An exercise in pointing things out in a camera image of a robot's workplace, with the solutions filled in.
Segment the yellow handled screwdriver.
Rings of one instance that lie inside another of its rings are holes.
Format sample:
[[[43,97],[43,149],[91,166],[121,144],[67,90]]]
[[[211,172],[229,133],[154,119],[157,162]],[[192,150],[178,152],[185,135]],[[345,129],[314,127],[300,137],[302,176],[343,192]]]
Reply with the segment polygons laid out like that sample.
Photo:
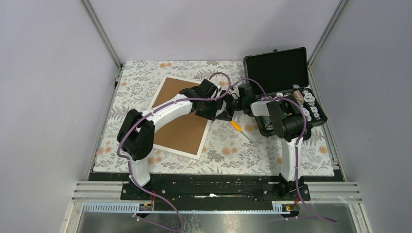
[[[254,143],[254,141],[247,136],[247,134],[241,129],[241,127],[234,121],[230,121],[230,125],[237,130],[239,133],[241,133],[247,140],[249,140],[251,143]]]

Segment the white picture frame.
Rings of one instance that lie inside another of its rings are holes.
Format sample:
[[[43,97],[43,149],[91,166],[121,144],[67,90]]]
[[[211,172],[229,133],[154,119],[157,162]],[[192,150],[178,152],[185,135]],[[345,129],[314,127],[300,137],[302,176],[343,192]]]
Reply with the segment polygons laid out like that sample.
[[[166,103],[182,89],[200,83],[199,80],[165,75],[148,108]],[[211,123],[195,113],[180,116],[156,131],[153,149],[199,160]]]

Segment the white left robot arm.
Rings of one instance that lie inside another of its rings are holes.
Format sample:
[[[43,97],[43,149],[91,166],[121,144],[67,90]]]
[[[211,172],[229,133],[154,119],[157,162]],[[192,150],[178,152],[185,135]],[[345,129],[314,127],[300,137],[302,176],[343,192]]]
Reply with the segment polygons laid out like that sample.
[[[182,89],[158,107],[143,112],[132,109],[127,113],[117,135],[117,155],[127,160],[129,178],[134,184],[132,193],[138,199],[146,199],[151,192],[147,157],[154,147],[156,131],[196,111],[211,111],[207,116],[211,119],[218,110],[215,104],[227,93],[209,80],[203,80],[198,86]]]

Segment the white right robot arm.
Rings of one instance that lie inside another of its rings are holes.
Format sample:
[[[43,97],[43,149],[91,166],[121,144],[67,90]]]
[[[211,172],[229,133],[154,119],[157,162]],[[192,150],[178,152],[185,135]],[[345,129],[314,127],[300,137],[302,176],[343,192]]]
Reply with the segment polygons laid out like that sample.
[[[308,127],[307,117],[290,93],[258,100],[248,83],[238,86],[238,93],[237,96],[227,94],[223,98],[225,107],[216,119],[231,121],[235,111],[242,111],[251,117],[269,117],[282,145],[282,184],[278,192],[283,199],[291,200],[298,193],[297,187],[304,184],[299,158],[303,135]]]

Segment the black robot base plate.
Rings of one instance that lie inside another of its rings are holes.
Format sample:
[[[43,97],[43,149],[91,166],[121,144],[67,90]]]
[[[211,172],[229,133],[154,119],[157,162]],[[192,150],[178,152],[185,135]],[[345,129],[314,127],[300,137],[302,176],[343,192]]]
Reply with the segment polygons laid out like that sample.
[[[154,174],[143,189],[132,184],[126,174],[93,174],[89,182],[128,183],[128,190],[134,197],[159,198],[170,207],[176,208],[170,199],[189,195],[251,195],[264,200],[292,200],[298,198],[296,187],[286,188],[282,177],[274,176],[230,176],[230,175],[161,175]]]

